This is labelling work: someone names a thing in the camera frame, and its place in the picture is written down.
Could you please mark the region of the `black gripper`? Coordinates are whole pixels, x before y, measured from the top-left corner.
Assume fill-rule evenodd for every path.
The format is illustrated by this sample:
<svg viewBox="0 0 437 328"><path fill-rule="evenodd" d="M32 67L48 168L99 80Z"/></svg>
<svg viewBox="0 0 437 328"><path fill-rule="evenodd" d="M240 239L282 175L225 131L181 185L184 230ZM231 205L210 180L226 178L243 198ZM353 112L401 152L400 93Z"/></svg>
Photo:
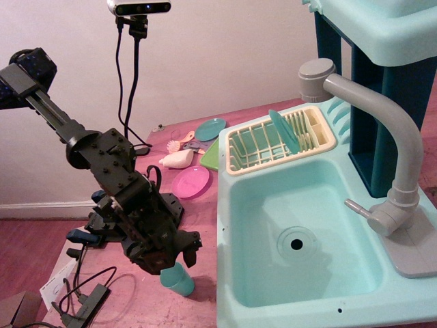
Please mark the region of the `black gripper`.
<svg viewBox="0 0 437 328"><path fill-rule="evenodd" d="M200 233L178 231L178 218L167 209L130 213L124 231L124 255L151 275L173 267L178 254L182 254L188 268L196 265L197 251L202 247Z"/></svg>

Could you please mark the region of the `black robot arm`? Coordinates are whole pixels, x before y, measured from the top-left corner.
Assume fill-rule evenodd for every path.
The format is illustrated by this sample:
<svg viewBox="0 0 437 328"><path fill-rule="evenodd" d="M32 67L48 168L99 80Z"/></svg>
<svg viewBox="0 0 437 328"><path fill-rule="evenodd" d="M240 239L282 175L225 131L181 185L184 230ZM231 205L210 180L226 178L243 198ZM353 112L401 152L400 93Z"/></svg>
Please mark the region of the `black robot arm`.
<svg viewBox="0 0 437 328"><path fill-rule="evenodd" d="M156 180L138 172L134 146L116 129L87 130L62 111L47 94L56 72L41 48L13 54L1 69L1 108L33 109L65 144L67 162L93 174L102 195L95 197L86 230L121 243L125 256L151 275L174 267L180 254L193 267L200 234L179 230L184 209L176 196L160 193L160 172Z"/></svg>

